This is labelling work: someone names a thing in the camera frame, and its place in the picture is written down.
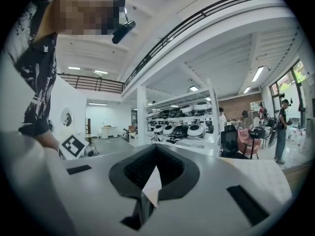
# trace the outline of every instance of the person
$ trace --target person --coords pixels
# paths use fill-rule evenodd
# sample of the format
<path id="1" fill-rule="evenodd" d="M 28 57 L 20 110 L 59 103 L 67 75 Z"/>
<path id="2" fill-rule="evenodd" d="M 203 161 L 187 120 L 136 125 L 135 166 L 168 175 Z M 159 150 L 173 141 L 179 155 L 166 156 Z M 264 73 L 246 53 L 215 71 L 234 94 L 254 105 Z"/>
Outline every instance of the person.
<path id="1" fill-rule="evenodd" d="M 260 109 L 259 109 L 259 125 L 261 126 L 264 122 L 264 120 L 267 118 L 267 109 L 262 105 L 262 103 L 259 104 Z"/>
<path id="2" fill-rule="evenodd" d="M 285 161 L 282 159 L 282 155 L 283 155 L 284 147 L 285 147 L 285 135 L 286 135 L 286 129 L 287 129 L 285 110 L 288 108 L 288 106 L 289 106 L 289 101 L 287 99 L 283 100 L 282 107 L 279 111 L 278 125 L 277 125 L 277 145 L 276 145 L 275 159 L 277 163 L 281 163 L 281 164 L 285 163 Z"/>
<path id="3" fill-rule="evenodd" d="M 12 126 L 59 150 L 49 129 L 50 95 L 56 80 L 58 34 L 112 34 L 119 27 L 125 0 L 32 0 L 13 26 L 1 52 L 33 90 L 24 122 Z"/>
<path id="4" fill-rule="evenodd" d="M 242 117 L 241 117 L 241 120 L 243 121 L 243 124 L 246 125 L 246 126 L 249 126 L 250 125 L 250 119 L 248 117 L 248 113 L 246 110 L 244 110 L 242 112 Z"/>
<path id="5" fill-rule="evenodd" d="M 224 109 L 219 107 L 220 113 L 220 132 L 224 131 L 224 127 L 226 126 L 226 117 L 224 115 Z"/>

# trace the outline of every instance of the black and white patterned shirt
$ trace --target black and white patterned shirt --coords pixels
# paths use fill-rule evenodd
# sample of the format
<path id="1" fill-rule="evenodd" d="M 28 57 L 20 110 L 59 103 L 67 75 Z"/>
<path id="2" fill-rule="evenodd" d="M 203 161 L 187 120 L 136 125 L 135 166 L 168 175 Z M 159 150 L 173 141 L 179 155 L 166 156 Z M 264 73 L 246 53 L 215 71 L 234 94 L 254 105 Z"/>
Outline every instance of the black and white patterned shirt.
<path id="1" fill-rule="evenodd" d="M 14 24 L 1 53 L 10 59 L 34 96 L 24 114 L 19 131 L 36 136 L 49 130 L 50 95 L 56 80 L 57 34 L 34 43 L 47 5 L 52 0 L 33 0 Z"/>

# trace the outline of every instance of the man in jeans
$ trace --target man in jeans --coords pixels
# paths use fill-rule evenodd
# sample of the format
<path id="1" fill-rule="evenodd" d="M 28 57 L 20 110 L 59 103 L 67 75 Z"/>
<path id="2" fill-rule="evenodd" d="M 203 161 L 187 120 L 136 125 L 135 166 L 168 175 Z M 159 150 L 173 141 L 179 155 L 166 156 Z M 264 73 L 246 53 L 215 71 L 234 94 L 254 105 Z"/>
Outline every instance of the man in jeans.
<path id="1" fill-rule="evenodd" d="M 289 101 L 287 99 L 283 100 L 282 107 L 279 112 L 279 118 L 278 118 L 278 125 L 277 125 L 277 145 L 276 145 L 276 153 L 275 153 L 275 159 L 277 163 L 284 164 L 285 161 L 282 159 L 282 154 L 284 152 L 285 147 L 285 135 L 286 135 L 286 115 L 285 110 L 289 106 Z"/>

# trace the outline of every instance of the floor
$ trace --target floor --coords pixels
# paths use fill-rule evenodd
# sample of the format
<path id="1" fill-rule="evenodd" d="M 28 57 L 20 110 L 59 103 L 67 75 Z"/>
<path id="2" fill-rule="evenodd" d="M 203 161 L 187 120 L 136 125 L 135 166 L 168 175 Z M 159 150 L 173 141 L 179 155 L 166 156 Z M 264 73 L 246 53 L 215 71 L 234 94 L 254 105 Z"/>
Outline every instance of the floor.
<path id="1" fill-rule="evenodd" d="M 96 148 L 96 151 L 99 152 L 101 155 L 133 149 L 133 146 L 127 143 L 122 137 L 108 139 L 93 138 L 92 142 Z"/>
<path id="2" fill-rule="evenodd" d="M 276 143 L 269 148 L 268 145 L 264 145 L 262 148 L 262 143 L 258 149 L 259 159 L 274 160 L 276 150 Z M 281 169 L 288 169 L 294 166 L 303 165 L 304 163 L 313 160 L 314 155 L 306 155 L 300 153 L 299 149 L 290 141 L 286 141 L 285 148 L 283 152 L 283 160 L 285 164 L 278 164 Z"/>

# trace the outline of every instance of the black slot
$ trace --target black slot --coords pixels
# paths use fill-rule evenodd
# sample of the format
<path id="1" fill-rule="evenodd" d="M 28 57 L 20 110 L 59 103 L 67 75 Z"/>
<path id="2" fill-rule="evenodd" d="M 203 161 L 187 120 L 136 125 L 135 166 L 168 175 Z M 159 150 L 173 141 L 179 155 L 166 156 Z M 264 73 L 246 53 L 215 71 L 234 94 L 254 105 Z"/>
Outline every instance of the black slot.
<path id="1" fill-rule="evenodd" d="M 89 169 L 91 169 L 91 167 L 89 165 L 82 165 L 79 167 L 67 169 L 67 171 L 68 171 L 69 175 L 73 175 L 73 174 L 77 174 L 77 173 L 80 173 L 83 171 L 87 171 Z"/>
<path id="2" fill-rule="evenodd" d="M 249 193 L 241 186 L 232 186 L 227 191 L 247 217 L 252 226 L 259 224 L 269 214 L 253 199 Z"/>

